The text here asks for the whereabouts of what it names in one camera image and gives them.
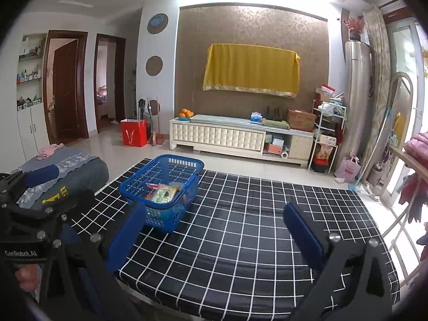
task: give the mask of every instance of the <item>green towel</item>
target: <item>green towel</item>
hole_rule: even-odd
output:
[[[286,121],[271,121],[270,119],[263,118],[262,125],[290,130],[290,125]]]

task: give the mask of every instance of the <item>yellow cloth covering television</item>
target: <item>yellow cloth covering television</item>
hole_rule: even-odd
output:
[[[245,91],[296,97],[300,57],[286,49],[249,44],[212,44],[208,48],[203,90]]]

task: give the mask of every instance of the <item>pink blanket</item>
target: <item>pink blanket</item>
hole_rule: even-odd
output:
[[[55,151],[61,147],[64,147],[64,144],[50,144],[49,146],[39,148],[37,159],[45,159],[50,157],[52,154],[55,153]]]

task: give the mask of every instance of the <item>human hand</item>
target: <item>human hand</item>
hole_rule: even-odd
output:
[[[24,265],[15,272],[15,276],[19,281],[20,287],[25,292],[32,292],[37,288],[41,280],[39,265]]]

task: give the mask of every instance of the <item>cabinet door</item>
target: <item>cabinet door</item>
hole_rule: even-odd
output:
[[[33,133],[33,122],[31,122],[31,110],[23,109],[17,112],[19,135],[21,136],[22,148],[25,160],[29,161],[37,155],[36,140]]]
[[[49,137],[48,131],[46,130],[46,120],[44,118],[44,106],[43,104],[37,104],[31,106],[30,110],[37,149],[46,147],[49,145]]]

